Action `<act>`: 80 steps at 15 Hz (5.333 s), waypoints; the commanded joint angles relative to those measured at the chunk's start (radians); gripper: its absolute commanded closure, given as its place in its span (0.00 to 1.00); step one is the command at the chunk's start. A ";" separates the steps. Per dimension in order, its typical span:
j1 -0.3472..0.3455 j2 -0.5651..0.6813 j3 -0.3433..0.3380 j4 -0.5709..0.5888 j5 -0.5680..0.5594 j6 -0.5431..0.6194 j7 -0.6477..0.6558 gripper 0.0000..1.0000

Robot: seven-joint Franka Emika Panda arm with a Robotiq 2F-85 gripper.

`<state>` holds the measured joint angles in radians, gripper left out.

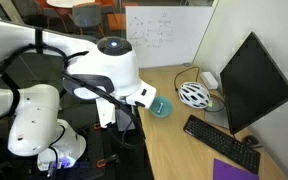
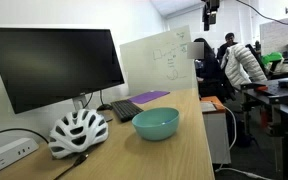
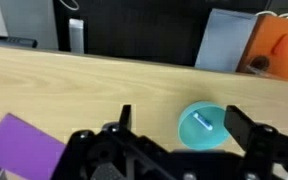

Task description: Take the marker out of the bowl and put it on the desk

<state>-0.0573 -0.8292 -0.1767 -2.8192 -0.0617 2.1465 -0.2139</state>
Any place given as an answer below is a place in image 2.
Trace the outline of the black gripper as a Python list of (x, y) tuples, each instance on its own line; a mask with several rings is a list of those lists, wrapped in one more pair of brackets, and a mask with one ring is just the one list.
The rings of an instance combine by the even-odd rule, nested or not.
[(220, 0), (202, 0), (205, 5), (203, 7), (202, 22), (204, 30), (208, 31), (210, 26), (216, 23), (217, 10), (220, 7)]

